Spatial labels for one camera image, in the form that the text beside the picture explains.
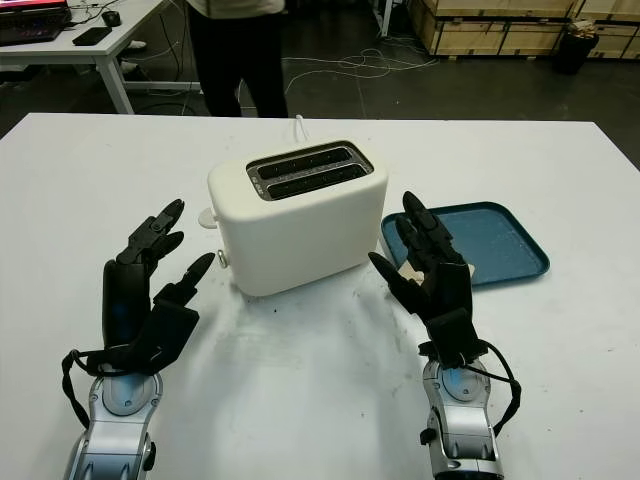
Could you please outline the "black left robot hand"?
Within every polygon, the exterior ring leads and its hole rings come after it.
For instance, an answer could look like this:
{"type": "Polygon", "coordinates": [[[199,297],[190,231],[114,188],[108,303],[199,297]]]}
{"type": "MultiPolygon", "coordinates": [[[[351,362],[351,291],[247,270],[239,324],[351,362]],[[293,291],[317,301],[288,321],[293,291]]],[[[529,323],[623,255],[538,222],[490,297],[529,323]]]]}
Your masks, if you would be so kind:
{"type": "Polygon", "coordinates": [[[147,217],[129,235],[127,245],[103,270],[102,332],[107,348],[129,345],[151,356],[181,351],[198,323],[187,307],[215,254],[200,256],[182,278],[150,294],[151,276],[160,260],[176,250],[184,233],[174,229],[185,207],[176,199],[147,217]]]}

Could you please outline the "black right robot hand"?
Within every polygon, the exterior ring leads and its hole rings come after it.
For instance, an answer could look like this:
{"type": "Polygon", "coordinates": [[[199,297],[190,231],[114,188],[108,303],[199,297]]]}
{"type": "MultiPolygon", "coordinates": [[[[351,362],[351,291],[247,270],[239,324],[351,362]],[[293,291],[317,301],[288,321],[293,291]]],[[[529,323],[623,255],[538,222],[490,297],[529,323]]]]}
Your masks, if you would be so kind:
{"type": "Polygon", "coordinates": [[[404,214],[395,219],[397,233],[407,248],[412,269],[422,281],[400,274],[386,258],[371,252],[369,259],[389,290],[411,314],[423,322],[459,308],[472,312],[469,265],[455,250],[453,236],[412,192],[403,194],[404,214]]]}

